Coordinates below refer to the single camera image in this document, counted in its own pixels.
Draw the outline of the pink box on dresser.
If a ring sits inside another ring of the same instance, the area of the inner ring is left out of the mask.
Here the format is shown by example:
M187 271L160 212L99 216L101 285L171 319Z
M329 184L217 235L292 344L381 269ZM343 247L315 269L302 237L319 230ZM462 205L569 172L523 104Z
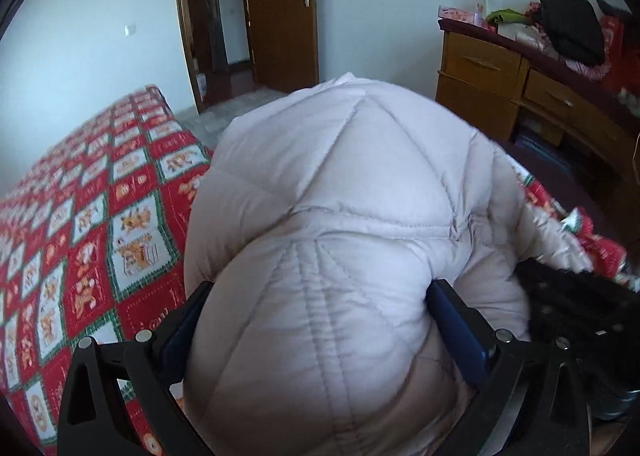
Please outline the pink box on dresser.
M439 6L438 17L442 20L470 24L481 28L486 26L486 21L481 14L458 8Z

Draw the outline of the green cloth on dresser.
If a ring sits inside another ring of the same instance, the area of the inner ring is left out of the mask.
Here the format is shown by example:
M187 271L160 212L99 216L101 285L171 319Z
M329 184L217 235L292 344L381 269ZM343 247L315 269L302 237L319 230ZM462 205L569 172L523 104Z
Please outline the green cloth on dresser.
M528 18L525 14L513 9L500 9L493 11L486 16L485 21L491 26L499 26L502 24L534 24L531 18Z

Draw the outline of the red checkered patterned bedspread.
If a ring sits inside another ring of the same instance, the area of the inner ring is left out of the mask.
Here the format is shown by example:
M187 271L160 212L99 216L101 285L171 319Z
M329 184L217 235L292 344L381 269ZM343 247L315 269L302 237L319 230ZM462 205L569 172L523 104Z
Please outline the red checkered patterned bedspread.
M134 338L183 304L183 252L212 154L155 86L40 157L1 202L1 394L56 451L78 341Z

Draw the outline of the beige puffer down coat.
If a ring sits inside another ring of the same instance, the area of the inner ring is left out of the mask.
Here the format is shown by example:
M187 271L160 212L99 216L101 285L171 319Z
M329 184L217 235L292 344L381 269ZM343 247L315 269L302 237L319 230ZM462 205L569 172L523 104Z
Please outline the beige puffer down coat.
M430 99L344 75L235 118L186 237L186 290L213 285L186 416L218 455L432 454L472 392L427 287L524 337L527 258L592 267L501 147Z

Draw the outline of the wooden dresser with drawers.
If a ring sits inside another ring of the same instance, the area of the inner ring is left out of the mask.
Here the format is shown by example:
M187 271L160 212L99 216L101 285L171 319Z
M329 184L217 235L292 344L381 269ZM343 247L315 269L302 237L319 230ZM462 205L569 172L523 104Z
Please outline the wooden dresser with drawers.
M453 20L438 21L442 63L436 101L488 137L512 141L527 117L544 141L585 167L605 164L593 182L616 211L639 209L639 120L601 87L529 46Z

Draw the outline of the black clothes on dresser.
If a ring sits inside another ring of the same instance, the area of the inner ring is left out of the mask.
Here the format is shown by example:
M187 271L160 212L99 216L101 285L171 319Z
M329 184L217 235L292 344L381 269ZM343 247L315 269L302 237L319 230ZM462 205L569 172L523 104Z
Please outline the black clothes on dresser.
M538 20L563 58L590 68L605 62L604 35L588 0L539 0Z

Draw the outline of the white wall switch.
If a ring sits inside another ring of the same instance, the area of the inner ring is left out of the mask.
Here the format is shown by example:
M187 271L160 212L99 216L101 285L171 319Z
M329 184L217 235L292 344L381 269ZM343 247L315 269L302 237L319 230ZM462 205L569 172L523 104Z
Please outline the white wall switch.
M129 24L124 27L126 36L131 36L137 31L137 27L134 24Z

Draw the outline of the dark door frame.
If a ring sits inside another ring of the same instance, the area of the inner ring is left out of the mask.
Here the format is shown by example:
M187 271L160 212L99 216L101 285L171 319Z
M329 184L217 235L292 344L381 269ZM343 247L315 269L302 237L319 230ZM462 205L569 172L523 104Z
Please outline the dark door frame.
M245 0L177 0L195 111L233 97L232 77L249 70Z

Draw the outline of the brown wooden door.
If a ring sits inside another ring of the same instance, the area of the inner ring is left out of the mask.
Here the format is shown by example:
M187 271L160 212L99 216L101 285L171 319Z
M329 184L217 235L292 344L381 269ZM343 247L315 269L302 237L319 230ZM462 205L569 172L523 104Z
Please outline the brown wooden door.
M319 83L316 0L247 0L258 84L293 92Z

